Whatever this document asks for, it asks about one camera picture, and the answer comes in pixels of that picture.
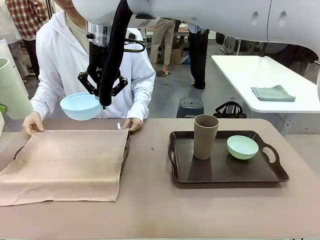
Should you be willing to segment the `grey plastic stool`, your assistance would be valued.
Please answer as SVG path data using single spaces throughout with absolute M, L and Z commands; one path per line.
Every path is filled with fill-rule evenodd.
M 195 118 L 204 114 L 202 100 L 194 98 L 182 98 L 179 100 L 176 118 Z

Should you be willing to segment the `light blue bowl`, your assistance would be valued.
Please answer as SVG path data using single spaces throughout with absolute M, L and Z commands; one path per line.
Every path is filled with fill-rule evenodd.
M 89 92 L 78 92 L 64 97 L 60 107 L 71 119 L 87 121 L 97 117 L 102 111 L 102 105 L 96 96 Z

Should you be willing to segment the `light green tall cup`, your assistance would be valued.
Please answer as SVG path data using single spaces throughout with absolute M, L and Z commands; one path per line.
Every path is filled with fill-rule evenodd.
M 23 119 L 33 111 L 28 92 L 19 73 L 11 77 L 8 60 L 6 58 L 3 60 L 4 66 L 0 68 L 0 104 L 7 107 L 7 112 L 4 114 L 11 119 Z

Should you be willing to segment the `light green bowl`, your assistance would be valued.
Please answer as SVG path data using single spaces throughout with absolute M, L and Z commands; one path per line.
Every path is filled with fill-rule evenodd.
M 257 154 L 259 146 L 249 137 L 234 135 L 227 139 L 227 149 L 236 159 L 249 160 Z

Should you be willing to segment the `person's left forearm white sleeve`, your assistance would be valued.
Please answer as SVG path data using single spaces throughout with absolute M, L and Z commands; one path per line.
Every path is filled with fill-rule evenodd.
M 148 117 L 155 76 L 154 70 L 145 73 L 137 72 L 136 78 L 131 80 L 133 104 L 127 112 L 128 119 L 138 119 L 143 122 Z

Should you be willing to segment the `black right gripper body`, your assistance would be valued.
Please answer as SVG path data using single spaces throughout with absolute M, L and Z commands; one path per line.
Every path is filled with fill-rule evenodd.
M 87 73 L 96 83 L 97 87 L 101 82 L 107 54 L 108 47 L 96 45 L 91 41 L 89 42 L 89 64 Z

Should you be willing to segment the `beige cloth mat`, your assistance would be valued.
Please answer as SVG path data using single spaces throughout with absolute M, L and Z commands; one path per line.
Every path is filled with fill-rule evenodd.
M 0 171 L 0 206 L 115 202 L 127 129 L 35 133 Z

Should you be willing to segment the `black bag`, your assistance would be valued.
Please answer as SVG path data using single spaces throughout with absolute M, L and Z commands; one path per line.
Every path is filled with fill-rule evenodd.
M 215 109 L 214 117 L 218 119 L 246 119 L 247 115 L 239 103 L 227 101 Z

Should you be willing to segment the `person in dark trousers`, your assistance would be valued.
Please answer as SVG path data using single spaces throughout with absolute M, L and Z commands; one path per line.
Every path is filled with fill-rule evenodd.
M 198 90 L 204 90 L 206 87 L 205 75 L 210 31 L 191 23 L 188 23 L 188 31 L 190 72 L 193 77 L 191 85 Z

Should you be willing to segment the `person's right hand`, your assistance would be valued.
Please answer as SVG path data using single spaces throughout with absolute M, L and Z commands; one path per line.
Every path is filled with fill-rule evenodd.
M 24 118 L 22 126 L 29 136 L 32 136 L 33 134 L 38 132 L 43 132 L 45 130 L 42 123 L 41 115 L 36 111 L 33 111 L 31 114 Z

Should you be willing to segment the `white table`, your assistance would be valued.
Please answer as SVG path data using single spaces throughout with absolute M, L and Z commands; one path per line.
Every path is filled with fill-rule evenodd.
M 285 136 L 298 114 L 320 114 L 317 85 L 270 57 L 257 55 L 213 55 L 213 62 L 250 110 L 261 114 L 286 114 L 280 133 Z M 258 100 L 253 87 L 281 85 L 294 102 Z

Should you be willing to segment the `person in khaki trousers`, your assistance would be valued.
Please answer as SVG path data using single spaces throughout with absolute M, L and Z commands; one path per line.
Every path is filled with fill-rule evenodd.
M 168 65 L 171 60 L 171 52 L 173 45 L 173 37 L 175 33 L 176 21 L 171 18 L 160 18 L 157 24 L 154 26 L 151 49 L 149 60 L 154 69 L 156 69 L 156 63 L 158 61 L 159 47 L 164 40 L 164 57 L 163 66 L 158 76 L 165 77 L 169 74 Z

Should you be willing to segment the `person in red plaid shirt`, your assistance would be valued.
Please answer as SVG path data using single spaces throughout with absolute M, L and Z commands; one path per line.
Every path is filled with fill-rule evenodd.
M 47 20 L 47 9 L 41 0 L 5 0 L 13 22 L 23 40 L 35 76 L 40 73 L 37 53 L 37 32 Z

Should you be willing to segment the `brown tall cup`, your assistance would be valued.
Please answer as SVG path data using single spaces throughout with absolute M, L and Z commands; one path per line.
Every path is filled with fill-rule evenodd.
M 219 120 L 208 114 L 194 118 L 194 148 L 193 155 L 199 160 L 211 157 L 212 148 L 219 128 Z

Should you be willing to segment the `grey-green cloth mat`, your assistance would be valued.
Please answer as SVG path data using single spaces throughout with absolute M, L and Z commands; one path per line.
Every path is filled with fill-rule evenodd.
M 288 94 L 281 85 L 252 87 L 251 90 L 256 98 L 263 102 L 294 102 L 296 100 L 296 97 Z

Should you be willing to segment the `person in white hoodie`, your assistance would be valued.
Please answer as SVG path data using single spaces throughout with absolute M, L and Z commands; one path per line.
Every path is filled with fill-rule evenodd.
M 85 92 L 78 75 L 89 65 L 89 41 L 86 38 L 86 21 L 78 13 L 72 0 L 54 0 L 61 8 L 36 34 L 36 54 L 39 65 L 38 79 L 61 80 L 64 96 Z M 112 104 L 99 114 L 100 118 L 127 119 L 133 105 L 131 81 L 137 72 L 154 70 L 146 51 L 126 52 L 120 73 L 127 78 L 127 86 L 112 99 Z

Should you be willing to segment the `cardboard box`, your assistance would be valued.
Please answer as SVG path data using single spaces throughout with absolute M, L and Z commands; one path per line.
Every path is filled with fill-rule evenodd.
M 180 65 L 189 57 L 189 53 L 185 52 L 182 48 L 176 48 L 171 50 L 170 64 Z

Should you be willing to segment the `dark brown plastic tray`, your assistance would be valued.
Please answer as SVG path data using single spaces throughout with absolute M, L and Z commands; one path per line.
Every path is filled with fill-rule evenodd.
M 240 135 L 254 140 L 258 152 L 248 160 L 232 156 L 227 139 Z M 265 143 L 253 130 L 220 130 L 217 132 L 211 157 L 194 158 L 193 131 L 173 131 L 169 135 L 168 157 L 173 179 L 194 188 L 226 185 L 274 185 L 288 182 L 290 177 L 282 167 L 277 150 Z
M 25 145 L 23 145 L 22 147 L 20 147 L 17 152 L 15 153 L 14 157 L 13 157 L 13 160 L 15 160 L 18 156 L 18 154 L 20 153 L 20 151 L 25 147 Z M 125 147 L 124 147 L 124 153 L 123 153 L 123 160 L 122 160 L 122 163 L 121 163 L 121 170 L 120 170 L 120 178 L 122 177 L 123 175 L 123 172 L 124 172 L 124 168 L 125 168 L 125 164 L 126 164 L 126 161 L 127 161 L 127 158 L 129 156 L 129 152 L 130 152 L 130 134 L 127 135 L 127 138 L 126 138 L 126 143 L 125 143 Z

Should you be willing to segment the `person's right forearm white sleeve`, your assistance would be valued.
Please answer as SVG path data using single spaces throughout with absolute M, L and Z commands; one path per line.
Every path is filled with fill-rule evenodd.
M 61 80 L 57 79 L 40 79 L 36 92 L 30 103 L 33 111 L 40 114 L 41 121 L 52 114 L 55 110 L 56 103 L 65 95 Z

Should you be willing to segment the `white round appliance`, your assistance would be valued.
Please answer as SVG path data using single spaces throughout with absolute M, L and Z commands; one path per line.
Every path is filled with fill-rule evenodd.
M 15 61 L 12 57 L 7 41 L 3 37 L 0 37 L 0 69 L 5 65 L 4 59 L 8 60 L 7 66 L 11 68 L 11 77 L 15 77 L 17 75 Z

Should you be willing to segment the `person's left hand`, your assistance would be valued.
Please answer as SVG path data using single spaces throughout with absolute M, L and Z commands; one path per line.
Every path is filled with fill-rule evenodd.
M 129 132 L 136 132 L 143 126 L 143 121 L 138 118 L 127 118 L 123 124 L 123 129 L 128 129 Z

